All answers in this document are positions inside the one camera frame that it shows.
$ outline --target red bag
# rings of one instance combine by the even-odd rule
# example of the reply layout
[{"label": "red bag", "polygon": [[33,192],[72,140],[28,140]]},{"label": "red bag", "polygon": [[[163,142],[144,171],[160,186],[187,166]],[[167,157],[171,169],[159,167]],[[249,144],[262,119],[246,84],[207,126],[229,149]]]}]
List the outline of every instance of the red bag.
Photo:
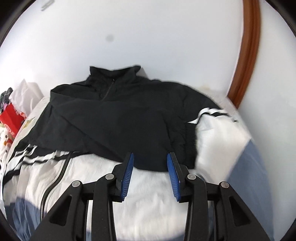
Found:
[{"label": "red bag", "polygon": [[25,119],[15,110],[12,103],[10,103],[5,111],[0,114],[0,121],[15,138]]}]

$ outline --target white plastic bag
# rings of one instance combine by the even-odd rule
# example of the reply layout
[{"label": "white plastic bag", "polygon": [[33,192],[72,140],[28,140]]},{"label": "white plastic bag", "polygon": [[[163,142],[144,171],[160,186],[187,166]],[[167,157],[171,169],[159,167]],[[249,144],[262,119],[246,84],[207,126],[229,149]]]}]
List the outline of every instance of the white plastic bag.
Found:
[{"label": "white plastic bag", "polygon": [[34,107],[44,97],[35,83],[27,83],[23,80],[9,96],[14,108],[25,118],[29,116]]}]

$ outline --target white wall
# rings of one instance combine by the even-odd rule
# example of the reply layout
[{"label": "white wall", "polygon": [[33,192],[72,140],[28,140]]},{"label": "white wall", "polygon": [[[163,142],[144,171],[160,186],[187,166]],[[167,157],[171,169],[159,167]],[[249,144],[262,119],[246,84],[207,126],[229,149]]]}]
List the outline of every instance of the white wall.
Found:
[{"label": "white wall", "polygon": [[0,91],[23,78],[45,95],[89,66],[140,64],[149,78],[226,94],[242,34],[237,0],[37,0],[0,48]]},{"label": "white wall", "polygon": [[277,241],[296,218],[296,38],[272,7],[260,7],[259,53],[239,112],[269,174]]}]

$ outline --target black zipper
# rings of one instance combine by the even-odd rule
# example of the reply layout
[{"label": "black zipper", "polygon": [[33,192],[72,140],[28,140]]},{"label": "black zipper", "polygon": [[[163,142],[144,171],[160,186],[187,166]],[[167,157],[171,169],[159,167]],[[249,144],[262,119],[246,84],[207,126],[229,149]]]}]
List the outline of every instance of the black zipper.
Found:
[{"label": "black zipper", "polygon": [[46,199],[49,195],[49,193],[52,191],[52,189],[61,181],[61,179],[63,178],[65,172],[66,172],[66,169],[68,167],[68,164],[70,162],[70,159],[71,159],[71,154],[72,152],[70,152],[65,160],[65,163],[62,167],[62,170],[61,170],[61,173],[59,174],[58,178],[54,181],[53,184],[50,185],[49,188],[46,189],[46,191],[44,192],[44,195],[41,199],[41,205],[40,205],[40,222],[42,221],[43,217],[44,217],[44,208],[45,208],[45,202],[46,202]]},{"label": "black zipper", "polygon": [[103,97],[103,99],[102,99],[102,101],[107,97],[107,95],[109,94],[109,92],[110,92],[110,90],[111,90],[111,87],[113,86],[113,84],[114,84],[114,79],[113,79],[113,81],[111,82],[111,85],[109,86],[109,89],[107,90],[107,92],[106,92],[106,94],[105,94],[105,96]]}]

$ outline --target brown wooden trim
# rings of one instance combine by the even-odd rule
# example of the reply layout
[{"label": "brown wooden trim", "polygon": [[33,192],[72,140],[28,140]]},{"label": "brown wooden trim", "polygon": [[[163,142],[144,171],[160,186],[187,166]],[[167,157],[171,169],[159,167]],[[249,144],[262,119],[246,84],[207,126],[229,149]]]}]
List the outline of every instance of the brown wooden trim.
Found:
[{"label": "brown wooden trim", "polygon": [[239,107],[247,90],[257,58],[261,16],[258,0],[243,0],[244,5],[244,33],[241,50],[234,73],[228,98],[236,108]]}]

